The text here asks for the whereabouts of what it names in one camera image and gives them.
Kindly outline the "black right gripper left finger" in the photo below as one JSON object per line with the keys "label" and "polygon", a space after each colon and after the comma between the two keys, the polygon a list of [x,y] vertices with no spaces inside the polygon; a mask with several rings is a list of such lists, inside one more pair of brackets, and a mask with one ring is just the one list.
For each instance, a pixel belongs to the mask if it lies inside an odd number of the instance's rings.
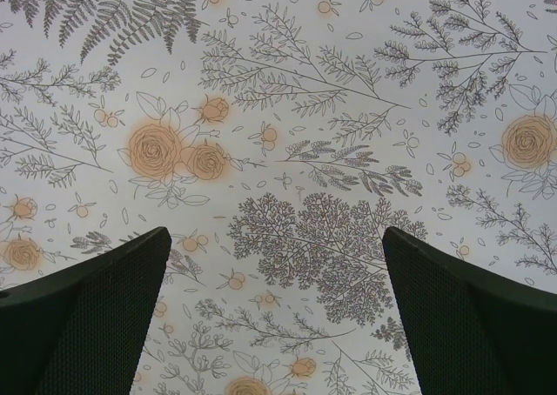
{"label": "black right gripper left finger", "polygon": [[128,394],[163,282],[158,227],[1,293],[3,394]]}

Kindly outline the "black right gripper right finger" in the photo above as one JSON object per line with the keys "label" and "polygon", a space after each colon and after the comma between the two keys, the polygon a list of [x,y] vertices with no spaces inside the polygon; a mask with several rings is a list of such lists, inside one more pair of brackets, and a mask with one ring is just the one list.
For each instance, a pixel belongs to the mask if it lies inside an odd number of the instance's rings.
{"label": "black right gripper right finger", "polygon": [[554,394],[556,296],[395,227],[382,238],[424,394]]}

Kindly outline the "floral patterned table mat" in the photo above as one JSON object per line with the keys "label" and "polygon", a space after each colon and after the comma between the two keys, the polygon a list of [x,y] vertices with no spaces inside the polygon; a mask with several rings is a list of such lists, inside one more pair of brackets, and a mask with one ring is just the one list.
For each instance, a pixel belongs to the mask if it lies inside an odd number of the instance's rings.
{"label": "floral patterned table mat", "polygon": [[417,394],[396,226],[556,289],[556,0],[1,0],[1,286],[172,238],[135,394]]}

